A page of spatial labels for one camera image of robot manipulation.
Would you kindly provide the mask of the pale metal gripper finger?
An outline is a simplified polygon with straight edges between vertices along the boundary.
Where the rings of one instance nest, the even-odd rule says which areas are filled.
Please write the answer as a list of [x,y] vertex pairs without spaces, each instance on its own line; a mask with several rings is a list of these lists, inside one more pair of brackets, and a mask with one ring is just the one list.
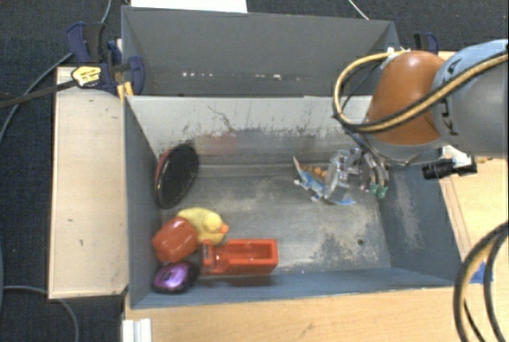
[[324,179],[324,198],[331,200],[332,196],[338,185],[340,168],[342,167],[340,161],[331,161],[328,165],[327,173]]
[[338,186],[338,191],[340,193],[338,195],[338,197],[340,198],[340,200],[339,200],[340,203],[354,203],[355,202],[355,200],[353,199],[353,197],[351,195],[351,191],[350,191],[351,178],[350,178],[349,173],[342,172],[339,174],[337,186]]

